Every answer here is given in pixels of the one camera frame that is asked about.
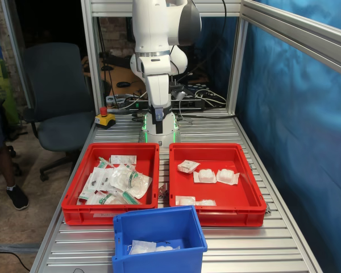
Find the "black sneaker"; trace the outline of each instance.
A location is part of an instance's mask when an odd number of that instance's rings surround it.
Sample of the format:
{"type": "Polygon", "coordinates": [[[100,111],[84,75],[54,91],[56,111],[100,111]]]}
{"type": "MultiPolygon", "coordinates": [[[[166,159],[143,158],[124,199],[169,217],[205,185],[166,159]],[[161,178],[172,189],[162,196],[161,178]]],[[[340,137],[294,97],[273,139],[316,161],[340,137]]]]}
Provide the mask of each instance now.
{"type": "Polygon", "coordinates": [[[13,201],[14,207],[17,210],[26,209],[29,206],[28,197],[23,193],[23,191],[16,185],[12,191],[6,190],[7,195],[13,201]]]}

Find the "metal slotted table surface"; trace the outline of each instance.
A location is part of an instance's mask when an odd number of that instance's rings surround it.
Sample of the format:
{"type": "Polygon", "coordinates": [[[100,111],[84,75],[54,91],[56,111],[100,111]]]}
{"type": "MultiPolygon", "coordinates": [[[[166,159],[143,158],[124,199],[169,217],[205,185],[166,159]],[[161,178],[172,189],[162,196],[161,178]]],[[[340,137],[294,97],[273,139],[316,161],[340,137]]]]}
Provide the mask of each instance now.
{"type": "MultiPolygon", "coordinates": [[[[211,110],[202,115],[227,115],[227,112],[211,110]]],[[[109,130],[93,127],[85,148],[93,142],[138,142],[142,125],[131,118],[130,115],[118,115],[117,124],[109,130]]],[[[192,124],[180,122],[182,142],[241,144],[271,209],[271,214],[265,216],[264,225],[259,228],[204,227],[208,252],[203,255],[202,273],[322,272],[239,121],[236,118],[191,120],[192,124]]],[[[168,188],[168,149],[160,151],[159,172],[159,187],[168,188]]],[[[159,208],[165,206],[168,206],[168,200],[160,199],[159,208]]],[[[113,255],[112,226],[69,226],[64,222],[59,204],[31,272],[112,272],[113,255]]]]}

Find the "red plastic crate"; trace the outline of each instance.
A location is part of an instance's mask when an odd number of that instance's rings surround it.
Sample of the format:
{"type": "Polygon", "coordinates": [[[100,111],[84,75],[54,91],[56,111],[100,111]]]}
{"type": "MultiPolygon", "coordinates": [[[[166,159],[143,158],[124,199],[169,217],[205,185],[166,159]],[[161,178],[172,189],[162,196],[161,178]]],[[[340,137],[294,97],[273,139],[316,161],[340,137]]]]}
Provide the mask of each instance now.
{"type": "Polygon", "coordinates": [[[176,196],[211,199],[216,206],[196,206],[202,226],[261,226],[267,204],[263,199],[243,149],[233,143],[174,143],[169,146],[169,204],[176,196]],[[184,160],[200,163],[196,171],[231,169],[240,173],[237,185],[194,183],[192,173],[180,172],[184,160]]]}
{"type": "Polygon", "coordinates": [[[117,214],[158,207],[159,145],[155,143],[94,143],[90,144],[62,202],[68,225],[112,225],[117,214]],[[147,193],[139,200],[142,205],[76,205],[78,196],[99,163],[98,157],[136,155],[136,170],[153,178],[147,193]]]}

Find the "blue backdrop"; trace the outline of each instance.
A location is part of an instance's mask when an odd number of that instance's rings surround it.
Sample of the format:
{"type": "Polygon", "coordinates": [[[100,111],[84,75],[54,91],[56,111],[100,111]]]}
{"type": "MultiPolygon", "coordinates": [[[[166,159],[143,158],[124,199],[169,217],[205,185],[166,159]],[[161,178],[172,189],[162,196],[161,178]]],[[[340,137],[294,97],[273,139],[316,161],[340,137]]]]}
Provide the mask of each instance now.
{"type": "MultiPolygon", "coordinates": [[[[261,2],[341,29],[341,1],[261,2]]],[[[207,52],[223,21],[203,22],[207,52]]],[[[224,95],[235,22],[207,63],[224,95]]],[[[322,269],[341,272],[341,75],[249,26],[236,112],[322,269]]]]}

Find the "person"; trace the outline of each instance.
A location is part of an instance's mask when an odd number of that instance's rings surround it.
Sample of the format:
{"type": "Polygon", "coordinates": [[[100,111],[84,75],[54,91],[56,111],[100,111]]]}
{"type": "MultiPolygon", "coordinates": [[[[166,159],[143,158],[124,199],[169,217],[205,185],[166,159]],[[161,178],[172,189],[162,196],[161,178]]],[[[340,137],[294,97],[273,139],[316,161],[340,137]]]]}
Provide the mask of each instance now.
{"type": "Polygon", "coordinates": [[[29,206],[28,197],[15,184],[14,169],[9,149],[5,145],[5,137],[2,130],[1,116],[0,116],[0,172],[6,180],[6,193],[13,202],[17,210],[25,209],[29,206]]]}

